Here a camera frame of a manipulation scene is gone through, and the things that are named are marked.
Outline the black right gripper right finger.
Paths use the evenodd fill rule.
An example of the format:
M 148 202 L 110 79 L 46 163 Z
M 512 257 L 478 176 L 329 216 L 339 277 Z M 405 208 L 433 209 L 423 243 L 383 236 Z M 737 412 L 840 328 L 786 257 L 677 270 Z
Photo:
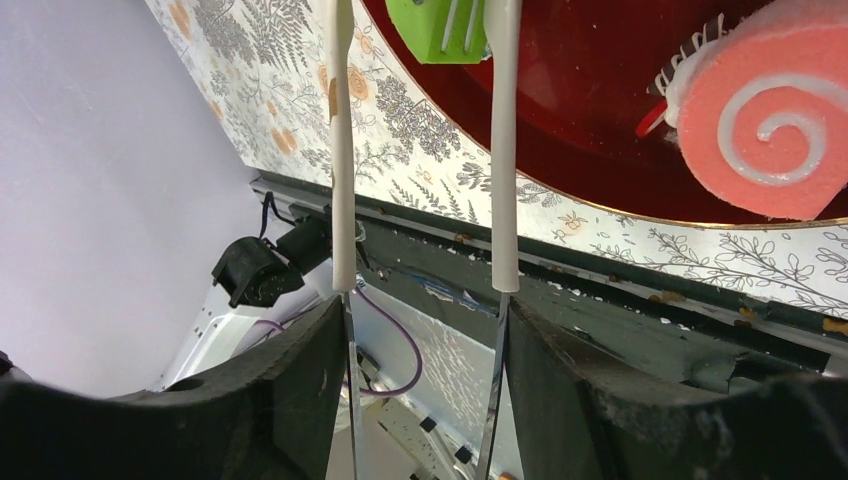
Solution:
M 847 383 L 784 376 L 728 396 L 634 368 L 509 307 L 506 374 L 528 479 L 843 479 Z

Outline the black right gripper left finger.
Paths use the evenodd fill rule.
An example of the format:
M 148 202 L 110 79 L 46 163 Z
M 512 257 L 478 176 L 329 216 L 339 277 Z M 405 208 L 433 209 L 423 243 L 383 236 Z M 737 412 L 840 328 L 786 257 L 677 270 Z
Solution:
M 332 299 L 163 392 L 94 399 L 1 383 L 5 479 L 321 479 L 347 354 Z

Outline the green cake slice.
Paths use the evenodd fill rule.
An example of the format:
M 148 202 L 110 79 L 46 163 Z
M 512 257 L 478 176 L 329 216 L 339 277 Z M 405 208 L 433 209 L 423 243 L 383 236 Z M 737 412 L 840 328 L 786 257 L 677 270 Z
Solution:
M 421 64 L 471 65 L 487 58 L 483 0 L 389 0 L 389 18 Z

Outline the white handled metal tongs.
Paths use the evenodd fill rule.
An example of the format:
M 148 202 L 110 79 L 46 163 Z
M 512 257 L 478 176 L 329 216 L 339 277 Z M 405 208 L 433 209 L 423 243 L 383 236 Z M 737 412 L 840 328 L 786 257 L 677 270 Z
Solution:
M 516 195 L 516 93 L 522 4 L 484 1 L 483 27 L 493 62 L 490 128 L 491 284 L 500 292 L 493 373 L 475 478 L 486 479 L 493 457 L 501 399 L 509 303 L 519 290 Z M 331 158 L 332 288 L 345 306 L 356 285 L 355 162 L 348 54 L 354 14 L 349 1 L 325 10 L 325 60 Z

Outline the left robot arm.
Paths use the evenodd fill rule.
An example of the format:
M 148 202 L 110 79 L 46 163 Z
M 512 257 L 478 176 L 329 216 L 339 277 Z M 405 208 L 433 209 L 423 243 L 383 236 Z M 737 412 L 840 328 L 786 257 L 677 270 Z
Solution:
M 172 389 L 178 382 L 237 356 L 257 324 L 282 330 L 271 310 L 280 297 L 305 286 L 305 276 L 332 257 L 331 223 L 306 216 L 271 240 L 247 236 L 231 243 L 212 271 L 202 307 L 175 358 L 150 388 Z

